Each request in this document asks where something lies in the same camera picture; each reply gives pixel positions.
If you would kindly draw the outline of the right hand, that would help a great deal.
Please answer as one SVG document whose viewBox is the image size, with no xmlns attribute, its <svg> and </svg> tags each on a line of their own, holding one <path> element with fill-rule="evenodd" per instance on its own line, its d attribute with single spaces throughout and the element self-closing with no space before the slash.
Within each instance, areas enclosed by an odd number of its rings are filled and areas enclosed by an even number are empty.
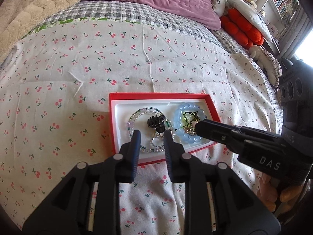
<svg viewBox="0 0 313 235">
<path fill-rule="evenodd" d="M 305 183 L 300 186 L 291 186 L 289 188 L 285 188 L 280 193 L 278 193 L 277 188 L 274 187 L 270 181 L 271 177 L 269 175 L 262 174 L 261 178 L 259 179 L 259 190 L 257 192 L 257 197 L 270 212 L 274 212 L 276 210 L 277 200 L 281 201 L 281 213 L 290 211 L 298 200 Z"/>
</svg>

